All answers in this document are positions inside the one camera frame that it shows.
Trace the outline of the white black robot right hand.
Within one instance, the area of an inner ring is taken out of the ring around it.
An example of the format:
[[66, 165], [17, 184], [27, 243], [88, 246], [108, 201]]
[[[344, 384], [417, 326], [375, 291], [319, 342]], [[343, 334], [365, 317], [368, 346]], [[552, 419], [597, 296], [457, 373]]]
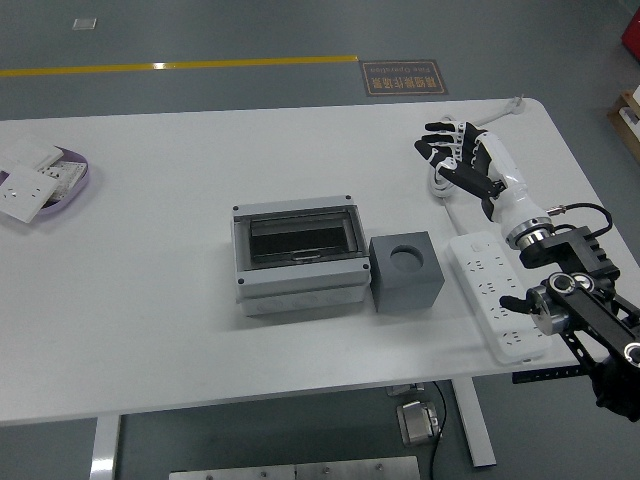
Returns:
[[549, 214], [531, 199], [519, 168], [495, 134], [469, 122], [430, 122], [414, 147], [431, 167], [431, 192], [444, 199], [461, 189], [478, 198], [510, 248], [523, 249], [551, 235]]

